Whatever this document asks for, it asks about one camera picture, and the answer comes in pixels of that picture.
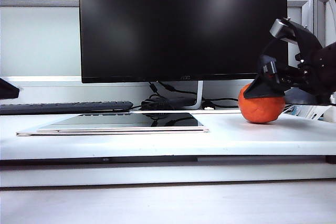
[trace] black monitor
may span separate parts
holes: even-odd
[[[252,79],[287,0],[80,0],[82,81]],[[269,54],[288,62],[286,43]]]

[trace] monitor base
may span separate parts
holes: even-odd
[[[202,94],[203,94],[203,81],[197,82],[197,95],[196,95],[196,103],[191,106],[183,107],[186,110],[197,110],[202,103]]]

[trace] desk surface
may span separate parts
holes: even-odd
[[[336,181],[1,192],[1,223],[334,223]]]
[[[1,160],[170,155],[336,155],[336,124],[283,114],[250,124],[239,113],[194,116],[209,133],[16,136],[74,115],[1,116]]]

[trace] keyboard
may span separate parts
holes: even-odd
[[[39,103],[39,104],[3,104],[0,115],[27,114],[72,114],[106,111],[129,110],[130,101],[122,102],[73,102],[73,103]]]

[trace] orange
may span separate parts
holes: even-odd
[[[244,86],[238,96],[238,106],[243,117],[251,123],[267,123],[278,118],[285,107],[283,97],[244,98],[244,91],[250,84]]]

